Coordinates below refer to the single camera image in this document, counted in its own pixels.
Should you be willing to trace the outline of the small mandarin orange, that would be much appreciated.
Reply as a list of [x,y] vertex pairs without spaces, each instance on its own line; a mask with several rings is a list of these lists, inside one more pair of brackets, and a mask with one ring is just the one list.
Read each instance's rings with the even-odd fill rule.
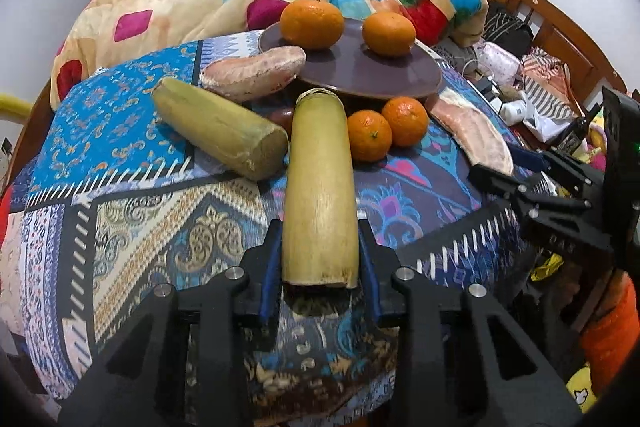
[[391,98],[382,108],[382,116],[390,124],[393,143],[397,147],[412,147],[426,135],[428,124],[424,105],[415,98]]
[[352,159],[377,162],[386,157],[393,144],[393,131],[382,114],[371,109],[358,110],[347,118]]

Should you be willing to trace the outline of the dark red plum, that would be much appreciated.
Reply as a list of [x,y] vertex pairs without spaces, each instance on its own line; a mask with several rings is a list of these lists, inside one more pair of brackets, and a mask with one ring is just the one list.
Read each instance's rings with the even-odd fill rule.
[[293,113],[294,109],[292,107],[282,107],[273,110],[268,114],[267,118],[273,122],[273,124],[277,124],[282,127],[288,136],[292,135],[292,124],[293,124]]

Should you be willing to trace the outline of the wooden bed headboard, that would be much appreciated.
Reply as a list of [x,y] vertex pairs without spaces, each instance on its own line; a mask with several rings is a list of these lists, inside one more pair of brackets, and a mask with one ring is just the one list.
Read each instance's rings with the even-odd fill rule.
[[559,58],[570,69],[577,101],[589,104],[603,86],[625,93],[626,84],[600,46],[548,0],[489,0],[501,3],[532,28],[533,45]]

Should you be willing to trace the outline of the blue patterned bed cloth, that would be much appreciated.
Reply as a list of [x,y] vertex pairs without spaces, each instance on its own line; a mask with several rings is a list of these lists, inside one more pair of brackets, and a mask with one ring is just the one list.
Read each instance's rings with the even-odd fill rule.
[[[160,122],[164,77],[197,82],[223,57],[257,51],[258,33],[157,51],[78,84],[44,128],[43,148],[1,204],[1,317],[27,388],[61,403],[157,284],[209,282],[264,240],[286,181],[252,182]],[[504,301],[523,287],[530,256],[500,213],[434,251],[423,235],[480,207],[469,164],[439,124],[421,143],[354,171],[358,213],[378,243],[450,287],[485,284]],[[244,355],[256,421],[337,426],[390,396],[397,336],[370,326],[356,291],[289,293],[276,343],[247,329]]]

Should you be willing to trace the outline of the large orange on plate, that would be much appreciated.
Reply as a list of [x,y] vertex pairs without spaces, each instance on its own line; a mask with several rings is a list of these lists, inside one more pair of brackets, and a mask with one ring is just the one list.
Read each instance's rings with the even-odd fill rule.
[[305,50],[329,49],[343,35],[345,20],[333,4],[320,0],[295,0],[281,13],[282,38]]
[[372,52],[387,57],[408,55],[416,41],[411,20],[393,12],[371,14],[363,21],[361,33]]

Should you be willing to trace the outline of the dark purple round plate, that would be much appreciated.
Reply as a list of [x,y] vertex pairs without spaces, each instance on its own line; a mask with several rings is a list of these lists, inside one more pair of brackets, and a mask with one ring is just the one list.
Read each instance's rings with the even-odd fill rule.
[[298,78],[342,95],[389,100],[424,100],[442,87],[442,72],[420,46],[404,57],[371,52],[361,39],[361,23],[348,18],[341,39],[329,49],[308,51]]

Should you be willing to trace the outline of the yellow foam tube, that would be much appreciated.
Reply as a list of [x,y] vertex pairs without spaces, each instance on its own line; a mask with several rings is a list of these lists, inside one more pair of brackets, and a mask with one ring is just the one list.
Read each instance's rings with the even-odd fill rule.
[[30,112],[32,111],[32,103],[26,102],[16,96],[1,93],[0,94],[0,119],[3,121],[11,121],[14,124],[24,124],[28,121]]

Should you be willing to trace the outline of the colourful patchwork fleece blanket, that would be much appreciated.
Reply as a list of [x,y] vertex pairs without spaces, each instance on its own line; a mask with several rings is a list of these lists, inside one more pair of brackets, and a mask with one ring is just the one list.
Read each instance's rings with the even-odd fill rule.
[[[52,63],[50,105],[100,68],[110,68],[185,42],[265,29],[295,0],[91,0],[73,23]],[[487,0],[321,0],[344,17],[364,20],[396,12],[412,21],[418,39],[434,46],[446,37],[459,46],[483,35]]]

